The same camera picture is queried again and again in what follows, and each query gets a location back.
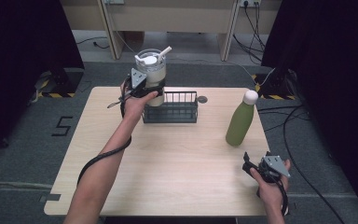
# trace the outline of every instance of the power outlet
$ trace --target power outlet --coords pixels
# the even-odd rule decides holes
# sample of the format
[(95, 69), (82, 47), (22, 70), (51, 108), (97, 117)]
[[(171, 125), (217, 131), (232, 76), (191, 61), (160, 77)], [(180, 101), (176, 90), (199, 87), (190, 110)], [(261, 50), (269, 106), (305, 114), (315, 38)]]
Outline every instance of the power outlet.
[(244, 7), (245, 1), (248, 2), (248, 7), (255, 7), (256, 4), (260, 6), (261, 0), (241, 0), (240, 7)]

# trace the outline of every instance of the green bottle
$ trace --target green bottle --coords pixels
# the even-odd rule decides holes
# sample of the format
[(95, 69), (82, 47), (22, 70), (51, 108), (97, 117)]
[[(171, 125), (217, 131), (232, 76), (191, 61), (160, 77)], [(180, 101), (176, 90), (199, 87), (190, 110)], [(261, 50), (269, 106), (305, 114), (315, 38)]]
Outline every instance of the green bottle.
[(245, 138), (252, 124), (257, 99), (257, 92), (246, 90), (242, 103), (235, 110), (228, 126), (226, 141), (230, 145), (239, 146)]

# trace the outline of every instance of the white bottle cap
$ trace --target white bottle cap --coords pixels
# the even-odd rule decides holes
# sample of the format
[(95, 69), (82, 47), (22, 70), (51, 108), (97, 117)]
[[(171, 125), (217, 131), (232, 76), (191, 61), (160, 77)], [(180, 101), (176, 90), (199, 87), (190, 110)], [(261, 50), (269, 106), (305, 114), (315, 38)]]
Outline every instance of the white bottle cap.
[(258, 94), (255, 91), (248, 90), (245, 95), (243, 95), (243, 102), (247, 105), (255, 105), (258, 99)]

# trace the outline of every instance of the wire basket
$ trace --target wire basket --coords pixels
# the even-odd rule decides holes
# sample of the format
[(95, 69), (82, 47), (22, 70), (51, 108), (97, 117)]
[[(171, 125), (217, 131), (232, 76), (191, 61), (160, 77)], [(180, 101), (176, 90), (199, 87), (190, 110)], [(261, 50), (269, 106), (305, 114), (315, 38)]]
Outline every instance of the wire basket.
[(197, 123), (196, 91), (165, 91), (160, 106), (146, 105), (144, 123)]

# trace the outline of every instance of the hand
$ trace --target hand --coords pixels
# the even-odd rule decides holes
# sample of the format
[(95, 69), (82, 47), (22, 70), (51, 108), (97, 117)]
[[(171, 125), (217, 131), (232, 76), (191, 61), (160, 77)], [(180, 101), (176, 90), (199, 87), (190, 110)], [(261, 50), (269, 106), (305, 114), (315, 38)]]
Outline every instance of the hand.
[[(287, 160), (284, 162), (284, 166), (287, 170), (290, 169), (290, 161)], [(264, 202), (265, 206), (268, 206), (273, 209), (281, 210), (282, 206), (282, 194), (280, 189), (275, 183), (267, 183), (264, 181), (263, 177), (257, 172), (255, 168), (251, 168), (252, 177), (257, 181), (260, 189), (260, 198)], [(284, 190), (289, 188), (289, 180), (286, 176), (282, 175), (281, 181), (283, 183)]]
[(152, 100), (153, 98), (155, 98), (157, 95), (158, 92), (153, 91), (148, 93), (146, 96), (142, 98), (135, 98), (132, 96), (128, 96), (126, 98), (126, 104), (124, 108), (125, 109), (124, 119), (133, 119), (138, 121), (141, 118), (142, 113), (144, 112), (146, 103)]

